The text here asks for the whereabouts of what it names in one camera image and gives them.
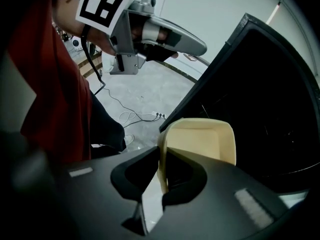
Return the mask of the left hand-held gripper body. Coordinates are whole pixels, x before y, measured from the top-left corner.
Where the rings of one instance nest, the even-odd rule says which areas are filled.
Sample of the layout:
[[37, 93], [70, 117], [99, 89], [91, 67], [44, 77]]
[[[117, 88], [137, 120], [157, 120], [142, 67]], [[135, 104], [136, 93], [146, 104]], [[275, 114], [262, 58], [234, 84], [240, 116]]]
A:
[[135, 48], [130, 21], [145, 22], [143, 44], [160, 46], [174, 52], [201, 56], [207, 45], [181, 26], [155, 15], [156, 0], [80, 0], [76, 20], [84, 23], [81, 43], [85, 44], [91, 28], [106, 34], [115, 51], [112, 75], [135, 75], [146, 56]]

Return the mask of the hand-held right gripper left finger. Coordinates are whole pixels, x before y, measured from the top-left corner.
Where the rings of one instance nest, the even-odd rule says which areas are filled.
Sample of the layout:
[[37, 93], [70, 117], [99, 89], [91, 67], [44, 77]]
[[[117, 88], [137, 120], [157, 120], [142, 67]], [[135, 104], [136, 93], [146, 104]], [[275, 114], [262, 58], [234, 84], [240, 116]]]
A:
[[114, 188], [124, 198], [141, 201], [159, 167], [160, 148], [153, 147], [117, 165], [110, 174]]

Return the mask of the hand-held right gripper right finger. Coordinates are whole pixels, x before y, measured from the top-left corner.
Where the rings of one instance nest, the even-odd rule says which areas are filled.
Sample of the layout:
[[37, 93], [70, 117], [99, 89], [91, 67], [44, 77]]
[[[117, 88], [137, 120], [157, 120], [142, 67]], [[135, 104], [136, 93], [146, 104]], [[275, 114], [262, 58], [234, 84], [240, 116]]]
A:
[[207, 173], [201, 164], [188, 158], [182, 150], [169, 148], [165, 159], [167, 191], [162, 197], [162, 205], [189, 203], [201, 193], [207, 180]]

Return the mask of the person's left hand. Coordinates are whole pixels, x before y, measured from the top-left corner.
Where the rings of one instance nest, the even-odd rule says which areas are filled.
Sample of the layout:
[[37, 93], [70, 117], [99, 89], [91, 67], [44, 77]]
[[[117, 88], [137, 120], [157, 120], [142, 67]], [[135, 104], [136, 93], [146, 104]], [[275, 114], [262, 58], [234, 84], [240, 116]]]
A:
[[170, 57], [177, 58], [179, 55], [176, 51], [168, 50], [158, 45], [141, 43], [144, 23], [145, 21], [131, 20], [130, 27], [134, 47], [137, 48], [139, 53], [146, 56], [146, 61], [164, 62]]

